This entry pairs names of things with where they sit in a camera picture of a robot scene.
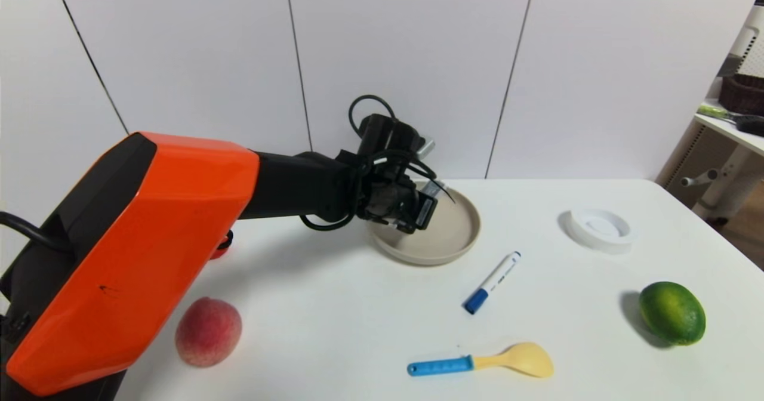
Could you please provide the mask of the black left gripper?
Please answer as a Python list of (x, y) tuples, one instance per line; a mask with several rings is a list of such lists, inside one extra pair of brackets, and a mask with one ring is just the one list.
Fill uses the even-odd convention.
[(366, 220), (411, 235), (428, 228), (438, 198), (447, 193), (445, 184), (437, 179), (426, 179), (420, 183), (377, 184), (366, 205)]

